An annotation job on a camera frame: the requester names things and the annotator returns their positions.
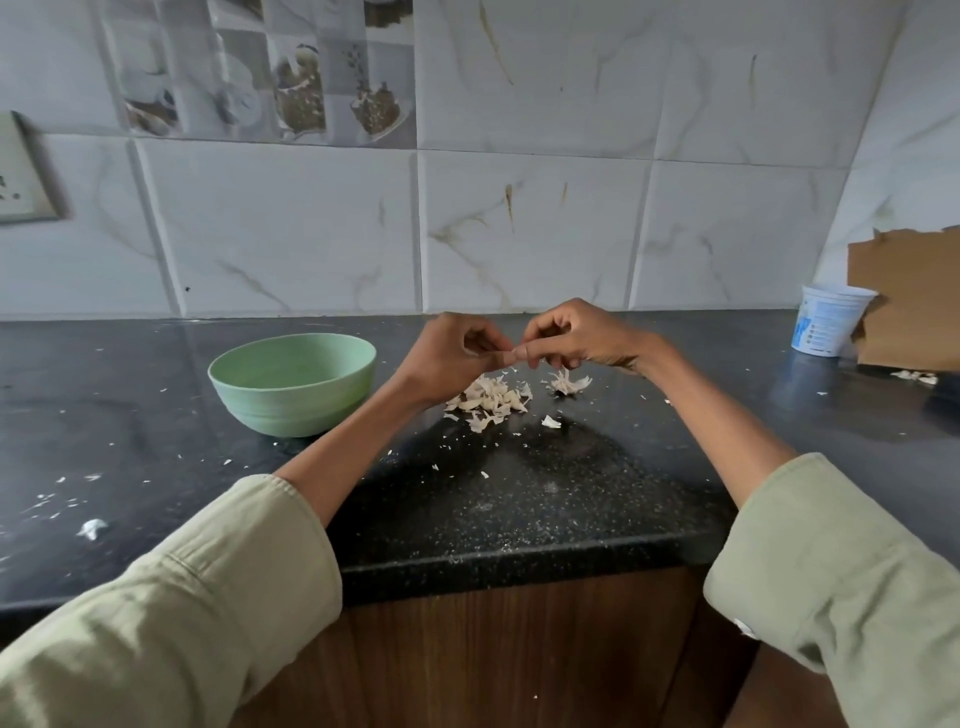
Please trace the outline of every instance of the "left hand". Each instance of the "left hand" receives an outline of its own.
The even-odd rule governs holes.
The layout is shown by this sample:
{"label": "left hand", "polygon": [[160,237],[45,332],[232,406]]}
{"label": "left hand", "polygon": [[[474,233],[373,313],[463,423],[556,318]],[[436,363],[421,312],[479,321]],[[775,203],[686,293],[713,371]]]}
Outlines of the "left hand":
{"label": "left hand", "polygon": [[431,407],[453,399],[480,375],[514,364],[513,347],[482,316],[442,313],[423,327],[390,384]]}

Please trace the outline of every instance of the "rolled-up sleeve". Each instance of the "rolled-up sleeve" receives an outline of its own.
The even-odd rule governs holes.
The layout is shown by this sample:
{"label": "rolled-up sleeve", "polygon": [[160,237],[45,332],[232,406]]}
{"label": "rolled-up sleeve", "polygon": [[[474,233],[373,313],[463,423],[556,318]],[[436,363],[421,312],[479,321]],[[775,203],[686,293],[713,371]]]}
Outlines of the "rolled-up sleeve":
{"label": "rolled-up sleeve", "polygon": [[823,455],[747,500],[705,594],[825,671],[852,728],[960,725],[960,574]]}
{"label": "rolled-up sleeve", "polygon": [[0,723],[226,725],[341,604],[316,515],[246,477],[0,653]]}

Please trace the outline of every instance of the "tile grout line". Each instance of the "tile grout line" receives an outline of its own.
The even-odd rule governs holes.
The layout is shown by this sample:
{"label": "tile grout line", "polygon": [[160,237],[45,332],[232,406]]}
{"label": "tile grout line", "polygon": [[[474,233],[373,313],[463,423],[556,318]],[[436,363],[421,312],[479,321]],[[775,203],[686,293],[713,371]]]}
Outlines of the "tile grout line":
{"label": "tile grout line", "polygon": [[132,139],[127,140],[127,156],[130,158],[133,181],[136,184],[137,196],[140,198],[140,206],[143,207],[147,230],[150,232],[150,237],[154,243],[156,264],[160,269],[160,278],[163,280],[163,288],[167,294],[170,310],[175,316],[184,318],[186,316],[186,301],[183,300],[180,293],[180,282],[171,265],[173,252],[168,251],[163,243],[164,236],[160,231],[160,223],[155,212],[155,196],[151,195],[150,184],[147,180],[147,164],[141,158],[140,145]]}

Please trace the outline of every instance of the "switch plate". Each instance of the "switch plate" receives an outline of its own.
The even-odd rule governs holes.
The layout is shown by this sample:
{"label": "switch plate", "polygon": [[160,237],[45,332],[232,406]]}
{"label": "switch plate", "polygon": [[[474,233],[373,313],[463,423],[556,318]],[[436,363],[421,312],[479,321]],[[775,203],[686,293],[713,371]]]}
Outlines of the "switch plate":
{"label": "switch plate", "polygon": [[16,117],[0,111],[0,223],[55,217]]}

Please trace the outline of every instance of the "green bowl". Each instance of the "green bowl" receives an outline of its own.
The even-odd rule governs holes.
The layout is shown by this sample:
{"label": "green bowl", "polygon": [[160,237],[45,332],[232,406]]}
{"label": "green bowl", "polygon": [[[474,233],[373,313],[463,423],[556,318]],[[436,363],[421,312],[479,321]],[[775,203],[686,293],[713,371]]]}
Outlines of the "green bowl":
{"label": "green bowl", "polygon": [[231,349],[207,374],[231,415],[274,437],[330,429],[370,392],[376,348],[342,333],[295,333]]}

